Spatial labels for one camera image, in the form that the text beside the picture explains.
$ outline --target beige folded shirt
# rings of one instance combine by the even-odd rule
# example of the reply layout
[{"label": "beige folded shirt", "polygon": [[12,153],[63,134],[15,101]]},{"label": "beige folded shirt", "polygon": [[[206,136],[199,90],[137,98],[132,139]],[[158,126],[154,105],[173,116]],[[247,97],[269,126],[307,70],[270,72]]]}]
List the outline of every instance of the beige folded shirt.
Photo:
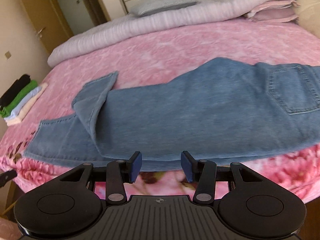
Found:
[{"label": "beige folded shirt", "polygon": [[40,87],[42,87],[42,89],[39,91],[38,94],[36,94],[34,97],[32,97],[20,110],[18,116],[14,119],[11,119],[9,121],[7,121],[7,125],[11,126],[14,124],[18,124],[21,123],[22,120],[26,117],[27,113],[29,112],[29,110],[31,109],[31,107],[35,104],[35,102],[37,101],[37,99],[42,95],[42,93],[45,91],[45,89],[47,88],[48,84],[47,83],[43,83],[40,85]]}]

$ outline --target light blue folded shirt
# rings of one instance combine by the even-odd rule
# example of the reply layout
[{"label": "light blue folded shirt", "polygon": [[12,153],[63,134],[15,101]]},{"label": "light blue folded shirt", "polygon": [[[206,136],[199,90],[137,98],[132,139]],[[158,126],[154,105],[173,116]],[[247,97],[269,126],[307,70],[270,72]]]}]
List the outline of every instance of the light blue folded shirt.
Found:
[{"label": "light blue folded shirt", "polygon": [[5,117],[5,121],[12,120],[18,116],[20,113],[21,108],[31,99],[33,98],[36,94],[38,94],[41,91],[42,87],[38,86],[35,89],[31,90],[21,101],[20,103],[11,111],[10,116]]}]

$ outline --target jeans back pocket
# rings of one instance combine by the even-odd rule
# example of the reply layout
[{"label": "jeans back pocket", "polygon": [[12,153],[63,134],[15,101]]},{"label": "jeans back pocket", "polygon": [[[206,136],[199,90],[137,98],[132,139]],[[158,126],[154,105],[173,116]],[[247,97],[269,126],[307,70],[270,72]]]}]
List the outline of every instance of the jeans back pocket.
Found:
[{"label": "jeans back pocket", "polygon": [[303,114],[320,109],[320,98],[302,66],[271,70],[269,94],[288,114]]}]

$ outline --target jeans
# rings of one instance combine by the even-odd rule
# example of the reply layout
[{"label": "jeans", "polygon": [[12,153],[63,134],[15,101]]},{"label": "jeans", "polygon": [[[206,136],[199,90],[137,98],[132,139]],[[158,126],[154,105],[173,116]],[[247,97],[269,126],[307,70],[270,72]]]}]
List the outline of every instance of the jeans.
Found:
[{"label": "jeans", "polygon": [[225,165],[320,142],[320,67],[215,58],[167,84],[111,90],[117,75],[85,84],[74,114],[42,121],[24,156],[103,166],[140,151],[142,171],[166,171],[184,150]]}]

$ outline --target wooden door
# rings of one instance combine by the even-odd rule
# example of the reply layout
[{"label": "wooden door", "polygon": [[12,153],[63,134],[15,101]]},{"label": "wooden door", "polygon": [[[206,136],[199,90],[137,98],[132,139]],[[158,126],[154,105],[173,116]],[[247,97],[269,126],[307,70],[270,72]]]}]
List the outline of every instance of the wooden door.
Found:
[{"label": "wooden door", "polygon": [[33,27],[48,53],[67,41],[73,33],[57,0],[21,0]]}]

